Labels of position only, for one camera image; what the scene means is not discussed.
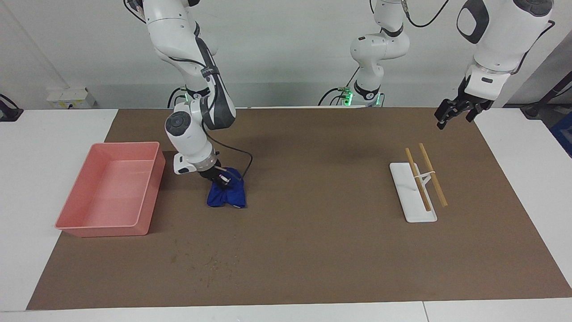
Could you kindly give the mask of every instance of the brown table mat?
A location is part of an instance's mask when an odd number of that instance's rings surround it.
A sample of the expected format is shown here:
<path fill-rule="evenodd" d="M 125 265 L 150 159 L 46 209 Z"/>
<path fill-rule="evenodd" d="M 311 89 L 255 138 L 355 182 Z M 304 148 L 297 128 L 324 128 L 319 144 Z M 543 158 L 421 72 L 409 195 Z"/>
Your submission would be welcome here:
<path fill-rule="evenodd" d="M 572 297 L 477 127 L 439 131 L 433 111 L 238 111 L 212 135 L 255 155 L 239 210 L 173 173 L 170 111 L 121 110 L 106 142 L 159 141 L 168 159 L 150 232 L 62 233 L 28 309 Z M 450 204 L 431 189 L 435 223 L 405 221 L 389 171 L 405 147 L 423 171 L 419 142 Z"/>

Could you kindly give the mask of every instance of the electrical outlet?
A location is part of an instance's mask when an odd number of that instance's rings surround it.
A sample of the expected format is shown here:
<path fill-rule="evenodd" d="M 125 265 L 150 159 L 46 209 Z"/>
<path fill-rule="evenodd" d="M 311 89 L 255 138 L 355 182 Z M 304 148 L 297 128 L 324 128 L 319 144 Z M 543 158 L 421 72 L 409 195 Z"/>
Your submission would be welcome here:
<path fill-rule="evenodd" d="M 96 100 L 86 88 L 63 89 L 52 91 L 47 101 L 53 108 L 65 109 L 90 109 L 96 104 Z"/>

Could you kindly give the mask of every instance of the blue cloth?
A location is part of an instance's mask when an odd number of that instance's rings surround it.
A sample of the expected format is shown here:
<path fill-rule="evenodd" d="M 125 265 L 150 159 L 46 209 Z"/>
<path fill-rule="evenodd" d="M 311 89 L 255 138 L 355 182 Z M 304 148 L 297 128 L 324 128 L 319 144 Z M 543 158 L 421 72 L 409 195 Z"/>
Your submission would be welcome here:
<path fill-rule="evenodd" d="M 228 203 L 237 208 L 245 208 L 247 206 L 247 199 L 244 192 L 244 181 L 242 180 L 240 172 L 234 168 L 225 169 L 234 176 L 229 176 L 231 181 L 224 189 L 213 182 L 210 187 L 209 197 L 206 199 L 207 205 L 210 207 L 222 207 L 225 203 Z"/>

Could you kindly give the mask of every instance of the pink bin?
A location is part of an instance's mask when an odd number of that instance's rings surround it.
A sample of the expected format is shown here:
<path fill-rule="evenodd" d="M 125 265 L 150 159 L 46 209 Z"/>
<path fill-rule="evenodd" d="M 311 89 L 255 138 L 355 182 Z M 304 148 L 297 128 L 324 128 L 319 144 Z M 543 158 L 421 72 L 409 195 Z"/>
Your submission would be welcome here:
<path fill-rule="evenodd" d="M 79 237 L 147 234 L 164 168 L 159 142 L 92 145 L 55 227 Z"/>

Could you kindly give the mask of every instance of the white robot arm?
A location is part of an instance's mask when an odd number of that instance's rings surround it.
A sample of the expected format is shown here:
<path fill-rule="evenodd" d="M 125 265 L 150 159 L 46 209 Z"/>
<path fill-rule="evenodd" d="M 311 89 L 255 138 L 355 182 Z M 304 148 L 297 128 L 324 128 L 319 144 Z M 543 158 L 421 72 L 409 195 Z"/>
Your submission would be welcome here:
<path fill-rule="evenodd" d="M 554 23 L 549 21 L 552 8 L 553 0 L 468 0 L 464 4 L 457 29 L 476 44 L 476 51 L 457 98 L 443 100 L 435 112 L 440 129 L 465 111 L 471 122 L 491 107 L 547 24 Z"/>
<path fill-rule="evenodd" d="M 403 32 L 405 13 L 401 0 L 378 0 L 374 19 L 381 27 L 380 33 L 359 37 L 350 47 L 353 59 L 359 64 L 351 88 L 354 104 L 375 105 L 383 79 L 379 62 L 404 56 L 409 50 L 409 37 Z"/>
<path fill-rule="evenodd" d="M 208 141 L 209 129 L 228 128 L 236 117 L 212 54 L 200 38 L 200 27 L 191 7 L 197 0 L 144 0 L 142 11 L 151 41 L 159 57 L 175 66 L 186 83 L 190 102 L 179 103 L 165 122 L 170 141 L 179 152 L 174 158 L 177 174 L 197 171 L 221 186 L 230 178 Z"/>

